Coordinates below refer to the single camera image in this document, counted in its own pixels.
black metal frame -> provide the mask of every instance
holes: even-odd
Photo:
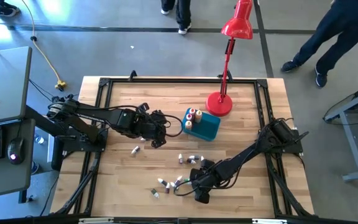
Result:
[[[130,78],[126,78],[126,77],[125,78],[100,78],[98,93],[96,95],[95,106],[97,106],[97,107],[100,106],[101,97],[102,97],[103,90],[105,87],[107,87],[107,95],[106,95],[106,102],[104,104],[104,107],[109,106],[109,102],[110,102],[111,95],[112,95],[112,87],[113,87],[114,83],[217,83],[217,84],[221,83],[220,76],[218,76],[218,78],[134,78],[137,76],[136,72],[133,71],[132,74],[131,74]],[[266,79],[237,79],[237,80],[230,79],[230,80],[228,80],[228,82],[229,83],[237,83],[237,84],[252,84],[254,86],[255,99],[256,99],[256,103],[257,103],[257,111],[258,111],[259,123],[260,123],[261,129],[265,126],[264,111],[262,108],[262,101],[261,101],[261,95],[260,95],[260,89],[262,88],[264,91],[264,98],[266,100],[266,105],[267,105],[267,114],[268,114],[267,116],[269,118],[269,121],[273,120],[273,118],[274,118],[273,117],[273,109],[272,109],[272,105],[270,102],[269,89],[268,89]],[[90,157],[91,157],[91,153],[86,152],[85,157],[84,157],[82,171],[81,171],[80,182],[83,180],[83,178],[85,177],[85,175],[87,173]],[[266,165],[267,165],[269,163],[269,160],[271,160],[271,155],[265,154],[265,158],[266,158]],[[282,159],[280,156],[277,156],[277,170],[278,170],[278,175],[283,179],[284,183],[286,183],[283,162],[282,162]],[[97,176],[98,175],[96,172],[91,180],[91,183],[90,183],[88,201],[86,204],[86,208],[84,210],[84,213],[87,215],[90,215],[91,211],[92,211],[93,196],[94,196],[94,191],[95,191],[95,187],[96,187]],[[270,191],[272,194],[274,215],[275,215],[275,217],[277,217],[279,215],[283,215],[283,213],[281,212],[281,209],[280,209],[280,206],[278,203],[275,181],[274,181],[273,177],[271,176],[271,174],[269,173],[269,171],[268,171],[268,178],[269,178]],[[80,213],[82,196],[83,195],[81,194],[75,203],[74,214]],[[284,202],[285,202],[285,214],[292,215],[291,205],[286,197],[284,197]],[[157,218],[157,220],[158,221],[166,220],[166,218]],[[204,219],[200,219],[200,220],[194,219],[195,222],[198,222],[198,221],[201,222],[203,220]],[[220,222],[238,222],[238,221],[249,221],[249,220],[250,220],[250,218],[220,218],[219,219]]]

black shoe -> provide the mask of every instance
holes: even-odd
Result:
[[[0,3],[0,8],[2,9],[14,9],[16,12],[20,12],[20,9],[14,5],[8,4],[6,2]]]
[[[320,74],[317,72],[317,67],[314,68],[316,72],[316,84],[319,87],[324,87],[327,84],[327,74]]]
[[[297,65],[295,62],[293,62],[292,60],[289,62],[285,62],[283,64],[283,66],[281,67],[281,71],[282,72],[290,72],[296,68],[300,67],[300,65]]]
[[[0,8],[0,16],[12,17],[16,15],[16,10],[11,8]]]

